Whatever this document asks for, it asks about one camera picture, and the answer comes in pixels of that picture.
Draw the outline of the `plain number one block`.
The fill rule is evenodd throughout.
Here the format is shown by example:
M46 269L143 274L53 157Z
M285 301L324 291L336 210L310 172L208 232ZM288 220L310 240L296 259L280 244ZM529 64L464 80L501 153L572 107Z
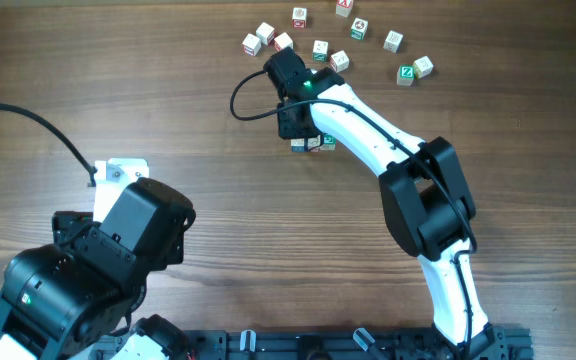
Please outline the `plain number one block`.
M346 70L350 65L350 59L344 50L340 50L330 56L332 69L339 73Z

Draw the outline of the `blue-sided white block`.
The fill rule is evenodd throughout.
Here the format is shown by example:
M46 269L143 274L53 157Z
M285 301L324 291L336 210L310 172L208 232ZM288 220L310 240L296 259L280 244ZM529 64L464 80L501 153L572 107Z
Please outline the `blue-sided white block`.
M290 140L292 152L306 152L307 142L305 139L291 139Z

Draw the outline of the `green letter block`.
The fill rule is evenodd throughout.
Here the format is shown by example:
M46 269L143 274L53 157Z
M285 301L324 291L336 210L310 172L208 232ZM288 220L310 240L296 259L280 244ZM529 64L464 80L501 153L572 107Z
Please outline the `green letter block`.
M324 134L321 138L319 149L321 151L334 151L336 148L336 138L330 134Z

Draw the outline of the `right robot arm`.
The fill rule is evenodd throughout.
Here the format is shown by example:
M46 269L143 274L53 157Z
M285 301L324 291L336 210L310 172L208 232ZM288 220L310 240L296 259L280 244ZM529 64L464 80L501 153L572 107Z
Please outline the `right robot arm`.
M488 323L479 304L470 256L474 201L453 146L430 142L392 125L369 108L330 68L314 72L290 48L272 55L264 71L281 100L281 135L332 135L377 176L388 231L418 259L434 309L434 326L459 355L472 353Z

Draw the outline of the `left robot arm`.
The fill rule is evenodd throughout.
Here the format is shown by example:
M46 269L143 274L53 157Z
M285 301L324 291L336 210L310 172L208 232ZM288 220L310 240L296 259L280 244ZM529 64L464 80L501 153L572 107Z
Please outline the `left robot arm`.
M182 263L195 218L185 195L151 178L127 185L101 221L55 213L52 243L22 251L4 271L0 340L19 344L15 358L80 353L140 306L150 273Z

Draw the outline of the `red animal sketch block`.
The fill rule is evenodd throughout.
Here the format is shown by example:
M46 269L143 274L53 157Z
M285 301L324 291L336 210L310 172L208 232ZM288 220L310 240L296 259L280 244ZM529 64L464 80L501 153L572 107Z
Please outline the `red animal sketch block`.
M274 38L274 48L277 52L286 48L294 48L294 42L287 32L284 32Z

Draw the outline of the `red-edged white block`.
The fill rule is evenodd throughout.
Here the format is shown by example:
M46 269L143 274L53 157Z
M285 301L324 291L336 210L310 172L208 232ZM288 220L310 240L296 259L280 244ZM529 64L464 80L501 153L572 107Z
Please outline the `red-edged white block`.
M262 22L256 29L256 36L267 46L272 44L275 34L275 28L266 22Z

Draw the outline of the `red Z white block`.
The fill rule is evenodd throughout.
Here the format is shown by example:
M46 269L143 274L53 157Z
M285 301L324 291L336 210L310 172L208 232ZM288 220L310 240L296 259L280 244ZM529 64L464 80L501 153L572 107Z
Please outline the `red Z white block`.
M261 49L261 40L253 34L247 34L242 41L243 51L250 56L256 56Z

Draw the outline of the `red Q block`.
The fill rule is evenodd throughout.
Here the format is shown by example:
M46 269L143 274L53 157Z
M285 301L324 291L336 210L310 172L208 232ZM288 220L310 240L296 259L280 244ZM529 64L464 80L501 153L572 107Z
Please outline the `red Q block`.
M307 9L295 7L292 12L292 26L294 28L305 28L307 25Z

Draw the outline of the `green ladybug block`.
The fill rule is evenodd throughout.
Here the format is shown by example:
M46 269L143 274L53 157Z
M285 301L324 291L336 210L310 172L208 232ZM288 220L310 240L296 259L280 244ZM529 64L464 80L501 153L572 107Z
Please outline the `green ladybug block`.
M361 18L355 18L351 28L351 37L357 40L363 40L366 36L368 30L368 22Z

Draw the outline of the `red X block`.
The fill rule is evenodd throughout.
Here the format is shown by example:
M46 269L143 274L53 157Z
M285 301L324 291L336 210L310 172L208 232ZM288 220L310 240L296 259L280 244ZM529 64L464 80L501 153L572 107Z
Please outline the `red X block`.
M336 14L347 18L354 6L354 0L337 0L336 1Z

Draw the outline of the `blue K block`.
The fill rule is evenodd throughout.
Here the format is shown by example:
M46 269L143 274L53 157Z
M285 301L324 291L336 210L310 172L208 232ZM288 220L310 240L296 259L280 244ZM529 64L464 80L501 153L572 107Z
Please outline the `blue K block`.
M403 35L394 30L390 30L384 40L384 49L396 53L403 41Z

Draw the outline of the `green Z block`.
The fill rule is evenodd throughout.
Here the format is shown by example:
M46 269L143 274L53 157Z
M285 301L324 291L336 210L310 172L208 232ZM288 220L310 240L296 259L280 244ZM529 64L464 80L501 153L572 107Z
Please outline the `green Z block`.
M401 65L397 72L396 83L400 86L411 86L415 79L414 68L410 65Z

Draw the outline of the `yellow turtle block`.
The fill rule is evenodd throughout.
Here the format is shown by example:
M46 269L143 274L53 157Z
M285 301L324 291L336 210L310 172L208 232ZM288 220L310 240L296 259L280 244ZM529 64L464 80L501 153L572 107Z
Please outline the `yellow turtle block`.
M432 73L434 65L428 56L423 56L413 62L414 74L421 79Z

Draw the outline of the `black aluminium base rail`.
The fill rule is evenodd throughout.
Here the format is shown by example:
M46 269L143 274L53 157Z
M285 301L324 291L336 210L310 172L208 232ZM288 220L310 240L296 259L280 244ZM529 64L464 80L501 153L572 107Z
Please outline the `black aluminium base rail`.
M372 331L375 348L387 359L452 359L454 353L431 328ZM235 333L194 330L185 333L184 359L307 359L314 354L330 359L372 359L344 332ZM530 360L535 357L530 331L492 326L472 340L472 359Z

